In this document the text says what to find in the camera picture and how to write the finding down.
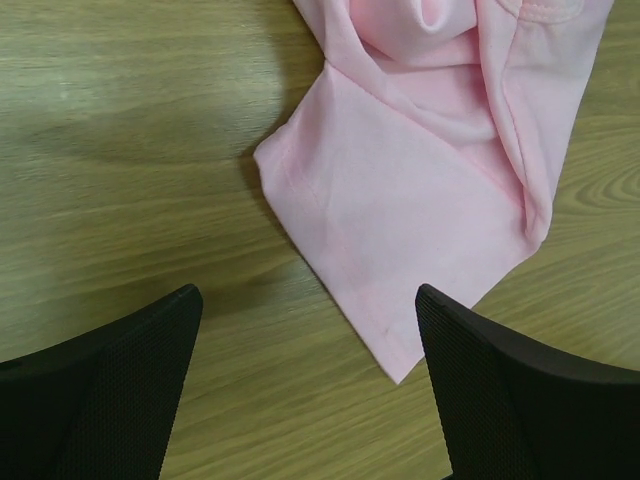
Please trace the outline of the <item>pink t shirt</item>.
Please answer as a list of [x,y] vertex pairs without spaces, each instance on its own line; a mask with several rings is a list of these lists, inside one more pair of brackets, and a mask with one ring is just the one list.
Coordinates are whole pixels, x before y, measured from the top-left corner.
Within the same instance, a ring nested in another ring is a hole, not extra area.
[[300,1],[324,67],[254,157],[382,370],[424,283],[471,307],[545,240],[608,1]]

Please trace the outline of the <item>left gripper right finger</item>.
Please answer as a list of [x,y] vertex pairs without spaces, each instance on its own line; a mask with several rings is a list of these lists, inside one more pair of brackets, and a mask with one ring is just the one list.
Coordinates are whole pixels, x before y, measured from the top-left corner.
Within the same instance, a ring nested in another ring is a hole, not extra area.
[[638,478],[637,371],[545,345],[428,284],[415,306],[451,478]]

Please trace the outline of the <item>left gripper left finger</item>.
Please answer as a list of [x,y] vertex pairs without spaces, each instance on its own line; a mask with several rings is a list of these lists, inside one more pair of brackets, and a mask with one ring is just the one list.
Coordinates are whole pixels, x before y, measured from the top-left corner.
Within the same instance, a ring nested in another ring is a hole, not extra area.
[[159,478],[202,312],[189,284],[2,362],[2,478]]

